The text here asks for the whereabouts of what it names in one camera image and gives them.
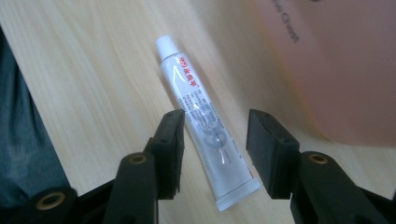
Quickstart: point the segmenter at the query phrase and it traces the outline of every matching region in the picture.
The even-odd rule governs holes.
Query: light wood tabletop
[[[301,144],[333,157],[360,187],[387,198],[396,150],[347,146],[315,131],[249,1],[2,1],[0,22],[71,186],[113,179],[178,108],[155,41],[171,35],[191,57],[219,115],[246,151],[248,111],[274,115]],[[219,212],[185,129],[181,192],[160,201],[160,223],[292,223],[290,201],[265,189]]]

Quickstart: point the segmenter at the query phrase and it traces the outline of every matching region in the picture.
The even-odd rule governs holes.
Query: denim fabric
[[[70,186],[1,31],[0,210],[52,187]]]

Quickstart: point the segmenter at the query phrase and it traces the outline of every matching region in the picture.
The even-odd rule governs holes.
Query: tube body
[[[220,211],[261,187],[224,127],[203,83],[186,54],[175,53],[161,63],[173,94],[186,112],[186,123],[205,167]]]

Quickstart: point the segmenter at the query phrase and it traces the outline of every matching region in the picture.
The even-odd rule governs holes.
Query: tube
[[[157,48],[161,69],[186,113],[186,123],[215,194],[216,205],[224,211],[260,189],[260,181],[249,171],[187,55],[179,52],[169,35],[157,40]]]

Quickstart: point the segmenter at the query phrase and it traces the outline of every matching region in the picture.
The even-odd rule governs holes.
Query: white tube
[[[169,35],[157,40],[161,68],[179,105],[186,112],[192,140],[223,211],[260,189],[239,149],[210,101],[186,54],[180,53]]]

